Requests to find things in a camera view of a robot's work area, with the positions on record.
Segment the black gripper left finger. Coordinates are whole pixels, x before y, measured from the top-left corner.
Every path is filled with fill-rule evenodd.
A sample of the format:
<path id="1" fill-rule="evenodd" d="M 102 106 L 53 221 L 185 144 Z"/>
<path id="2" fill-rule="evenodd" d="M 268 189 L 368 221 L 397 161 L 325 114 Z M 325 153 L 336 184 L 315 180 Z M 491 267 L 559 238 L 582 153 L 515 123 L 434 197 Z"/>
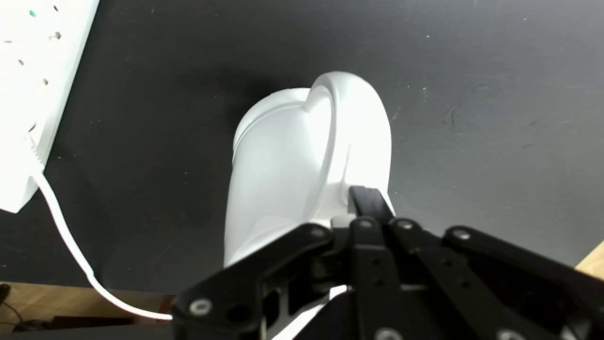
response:
<path id="1" fill-rule="evenodd" d="M 351 289 L 359 340 L 404 340 L 397 325 L 398 274 L 383 229 L 393 212 L 378 189 L 351 187 Z"/>

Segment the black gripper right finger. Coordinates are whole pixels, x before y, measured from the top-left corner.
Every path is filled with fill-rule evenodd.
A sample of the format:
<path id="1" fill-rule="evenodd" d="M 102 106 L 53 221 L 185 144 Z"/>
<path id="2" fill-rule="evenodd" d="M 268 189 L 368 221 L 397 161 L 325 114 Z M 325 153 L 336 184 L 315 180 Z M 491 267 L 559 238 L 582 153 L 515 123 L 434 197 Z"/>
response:
<path id="1" fill-rule="evenodd" d="M 604 340 L 602 280 L 472 227 L 442 238 L 412 220 L 389 229 L 470 340 Z"/>

